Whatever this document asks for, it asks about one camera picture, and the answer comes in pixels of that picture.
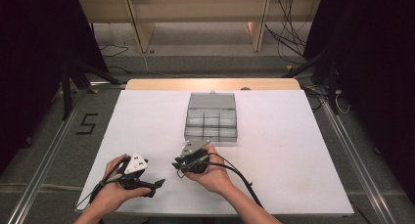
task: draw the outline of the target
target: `black cable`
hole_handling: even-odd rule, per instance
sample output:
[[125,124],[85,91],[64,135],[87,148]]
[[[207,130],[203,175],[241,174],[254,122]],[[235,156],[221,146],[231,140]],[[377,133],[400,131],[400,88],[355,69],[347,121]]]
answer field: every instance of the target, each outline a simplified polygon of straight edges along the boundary
[[115,53],[115,54],[113,54],[113,55],[103,55],[104,57],[114,57],[114,56],[117,56],[117,55],[119,55],[119,54],[122,54],[122,53],[124,53],[125,51],[127,51],[127,50],[128,50],[128,47],[126,47],[126,46],[116,46],[116,45],[113,45],[113,44],[106,45],[106,46],[104,46],[103,48],[100,48],[100,50],[104,50],[104,49],[106,49],[106,48],[107,48],[107,47],[109,47],[109,46],[114,46],[114,47],[117,47],[117,48],[122,48],[122,49],[124,49],[124,50],[122,50],[122,51],[120,51],[120,52],[118,52],[118,53]]
[[305,86],[301,86],[300,88],[304,91],[307,97],[313,97],[318,101],[319,105],[316,108],[311,107],[313,113],[317,112],[317,110],[319,110],[323,106],[323,103],[329,99],[329,96],[327,94],[320,94]]
[[310,18],[310,16],[311,16],[311,13],[312,13],[312,9],[314,8],[314,4],[315,4],[315,0],[312,0],[312,4],[311,4],[311,10],[310,10],[310,12],[308,13],[308,15],[307,15],[307,17],[305,18],[305,22],[302,24],[302,26],[298,29],[298,31],[300,31],[304,26],[305,26],[305,24],[308,22],[308,19]]
[[128,74],[131,74],[131,71],[129,71],[129,70],[127,70],[127,69],[124,69],[124,68],[122,68],[122,67],[119,67],[119,66],[108,66],[108,68],[118,68],[118,69],[121,69],[121,70],[123,70],[123,71],[127,72]]
[[[94,189],[92,190],[92,192],[91,193],[89,193],[88,194],[88,196],[86,196],[81,202],[79,202],[76,206],[75,206],[75,210],[76,211],[83,211],[83,210],[85,210],[88,206],[89,206],[89,204],[91,204],[91,202],[94,200],[94,198],[95,198],[95,196],[98,194],[98,192],[106,185],[106,184],[108,184],[107,183],[107,180],[110,178],[110,176],[111,176],[111,174],[113,174],[113,172],[119,167],[119,165],[120,164],[122,164],[122,163],[124,163],[124,162],[126,162],[127,160],[128,160],[129,158],[128,157],[125,157],[125,158],[123,158],[122,160],[120,160],[111,170],[110,170],[110,172],[109,173],[107,173],[107,175],[104,177],[104,179],[103,180],[101,180],[95,187],[94,187]],[[88,204],[85,206],[85,208],[83,208],[83,209],[77,209],[83,202],[85,202],[86,201],[86,199],[88,199],[88,198],[90,198],[89,199],[89,202],[88,202]]]
[[[293,22],[292,22],[292,19],[291,19],[291,9],[293,7],[293,0],[289,0],[289,10],[288,10],[289,12],[288,12],[288,14],[287,14],[286,9],[284,9],[284,7],[281,3],[281,0],[278,0],[278,2],[280,3],[280,7],[281,7],[281,9],[283,10],[283,13],[284,13],[284,18],[286,19],[285,23],[283,23],[284,28],[287,30],[287,32],[290,35],[293,36],[295,44],[298,44],[296,42],[296,39],[297,39],[300,42],[301,46],[303,46],[303,43],[305,43],[305,42],[300,39],[299,35],[297,34],[296,30],[293,27]],[[287,29],[287,26],[286,26],[287,23],[290,25],[291,31],[289,29]]]
[[285,37],[283,37],[282,35],[278,35],[277,33],[275,33],[274,31],[272,31],[268,25],[265,25],[265,28],[269,31],[269,33],[271,33],[272,37],[274,37],[275,40],[277,40],[279,43],[282,43],[283,45],[285,45],[287,48],[289,48],[290,50],[292,50],[293,52],[295,52],[296,54],[298,54],[299,56],[302,56],[302,53],[300,53],[299,51],[296,51],[293,47],[291,47],[290,45],[288,45],[286,42],[282,41],[281,39],[285,39],[293,44],[295,44],[295,41],[289,40]]
[[354,203],[351,199],[348,199],[348,201],[351,203],[351,206],[353,209],[357,210],[358,213],[363,217],[363,219],[366,221],[367,224],[372,224],[372,222],[369,220],[369,218],[366,217],[366,215],[363,213],[363,211]]
[[293,36],[294,40],[298,39],[299,40],[299,43],[300,43],[300,46],[303,49],[304,46],[305,46],[305,41],[303,41],[302,39],[300,39],[299,34],[297,33],[297,31],[293,27],[293,18],[292,18],[292,13],[291,13],[291,10],[293,9],[293,5],[294,5],[294,0],[290,0],[290,10],[289,10],[289,13],[288,13],[289,23],[290,23],[290,27],[291,27],[292,34],[295,34],[295,36]]
[[225,160],[227,163],[229,163],[229,165],[231,165],[233,168],[235,168],[238,172],[239,172],[239,170],[238,170],[238,168],[236,168],[231,162],[229,162],[229,160],[228,159],[226,159],[225,157],[223,157],[223,156],[221,156],[221,155],[219,155],[219,154],[208,154],[208,155],[214,155],[214,156],[217,156],[217,157],[221,157],[223,160]]
[[195,164],[197,164],[198,162],[200,162],[200,159],[196,159],[195,161],[193,161],[193,162],[191,162],[191,163],[189,163],[189,164],[186,164],[185,166],[183,166],[183,167],[181,167],[181,168],[177,169],[177,176],[178,176],[179,178],[184,178],[185,174],[186,174],[187,172],[189,172],[190,168],[192,168],[192,167],[193,167]]

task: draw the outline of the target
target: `black plastic part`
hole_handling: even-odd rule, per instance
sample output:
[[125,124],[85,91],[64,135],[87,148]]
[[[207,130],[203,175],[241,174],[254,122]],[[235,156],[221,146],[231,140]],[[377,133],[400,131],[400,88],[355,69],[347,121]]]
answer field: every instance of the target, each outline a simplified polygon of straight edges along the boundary
[[91,193],[91,197],[89,198],[89,203],[91,203],[92,201],[94,201],[95,197],[98,195],[98,193],[101,191],[101,189],[103,189],[103,187],[105,186],[105,183],[103,183],[102,181],[100,181],[94,188],[94,190]]
[[184,157],[176,157],[174,160],[176,160],[178,163],[183,163]]
[[200,159],[201,157],[204,157],[207,154],[208,154],[208,151],[206,151],[204,149],[200,149],[200,150],[198,150],[197,152],[195,152],[191,155],[185,156],[183,158],[184,164],[181,168],[181,171],[183,173],[186,173],[186,172],[204,173],[205,170],[208,168],[208,165],[206,163],[195,163],[191,167],[188,167],[186,165],[195,162],[196,160]]
[[125,168],[128,166],[128,163],[130,161],[131,161],[131,157],[127,157],[126,162],[122,165],[122,167],[118,171],[118,173],[122,174],[122,177],[119,179],[119,185],[121,185],[121,187],[125,190],[133,190],[133,189],[140,188],[140,187],[150,188],[152,191],[144,197],[152,198],[154,194],[156,193],[156,189],[162,186],[165,179],[161,179],[154,184],[140,181],[140,176],[144,173],[145,169],[134,172],[134,173],[125,174],[124,173]]
[[175,169],[179,169],[181,167],[181,163],[172,163]]

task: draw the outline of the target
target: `handheld controller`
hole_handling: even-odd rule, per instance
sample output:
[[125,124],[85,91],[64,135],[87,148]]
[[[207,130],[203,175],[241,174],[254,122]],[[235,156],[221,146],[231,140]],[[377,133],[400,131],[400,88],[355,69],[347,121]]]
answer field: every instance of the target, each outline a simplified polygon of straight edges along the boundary
[[208,165],[202,161],[208,161],[208,152],[203,147],[210,143],[209,140],[188,140],[181,152],[181,157],[176,157],[173,166],[182,173],[203,173]]
[[118,182],[125,190],[132,190],[140,187],[150,188],[152,191],[144,197],[152,198],[156,193],[156,189],[162,186],[165,179],[161,179],[154,184],[141,181],[140,176],[148,167],[147,162],[148,161],[143,159],[138,153],[135,153],[132,157],[127,157],[127,161],[118,171],[118,174],[121,175]]

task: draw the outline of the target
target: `finger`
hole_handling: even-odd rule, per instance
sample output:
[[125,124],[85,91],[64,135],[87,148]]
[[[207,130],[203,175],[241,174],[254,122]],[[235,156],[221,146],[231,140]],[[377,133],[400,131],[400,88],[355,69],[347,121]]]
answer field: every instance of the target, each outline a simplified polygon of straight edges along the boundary
[[212,153],[212,154],[217,154],[217,151],[216,151],[216,149],[214,148],[214,146],[206,146],[205,147],[205,150],[207,150],[207,152],[210,154],[210,153]]
[[186,174],[185,174],[185,176],[187,177],[187,178],[189,178],[190,180],[192,180],[192,181],[198,181],[199,180],[199,177],[201,176],[200,174],[196,174],[196,173],[192,173],[192,172],[187,172]]
[[110,162],[108,162],[107,167],[105,169],[105,174],[108,174],[114,168],[114,166],[125,157],[126,157],[126,154],[121,155],[119,157],[115,157]]
[[125,190],[125,193],[129,199],[143,197],[151,192],[152,190],[150,188],[136,188],[133,190]]

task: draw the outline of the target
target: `gray floor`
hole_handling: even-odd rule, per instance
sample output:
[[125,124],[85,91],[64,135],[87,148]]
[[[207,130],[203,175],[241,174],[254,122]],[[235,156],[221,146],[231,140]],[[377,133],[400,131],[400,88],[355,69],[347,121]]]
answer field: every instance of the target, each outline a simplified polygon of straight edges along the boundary
[[[278,30],[281,25],[271,23],[272,29]],[[106,57],[110,73],[120,80],[136,77],[267,77],[281,76],[287,73],[286,60],[303,62],[291,50],[283,49],[268,32],[265,32],[261,51],[255,53],[244,23],[160,23],[157,25],[149,52],[140,55],[128,24],[96,24],[96,38],[104,47],[108,44],[127,47],[128,50],[114,57]],[[301,29],[306,39],[309,24]],[[124,48],[107,47],[103,55],[111,56]],[[310,84],[310,71],[302,73],[298,80],[303,85]],[[94,75],[91,81],[100,81]],[[74,119],[69,126],[68,134],[57,151],[47,176],[35,194],[24,223],[69,223],[78,213],[73,211],[74,203],[80,195],[82,186],[88,176],[89,169],[104,137],[110,121],[119,88],[94,87],[81,100]],[[73,93],[79,98],[82,93]],[[310,106],[319,105],[316,99],[309,98]],[[346,100],[340,99],[346,106]],[[93,133],[78,135],[77,132],[89,130],[81,126],[87,113],[96,124]],[[22,148],[15,156],[8,169],[0,178],[0,223],[6,223],[27,184],[31,181],[43,156],[59,131],[63,115],[63,96],[56,94],[42,122],[32,135],[32,145]],[[315,112],[334,165],[340,175],[347,195],[371,223],[384,223],[379,218],[376,208],[359,181],[358,176],[347,157],[342,142],[327,115],[325,106]],[[386,166],[382,156],[374,153],[373,145],[361,122],[350,111],[339,114],[353,146],[364,158],[374,184],[379,188],[386,200],[395,223],[415,223],[415,208],[405,195],[392,173]],[[367,223],[359,212],[351,217],[333,218],[316,216],[279,216],[284,223]],[[146,217],[113,214],[106,217],[106,223],[140,223]]]

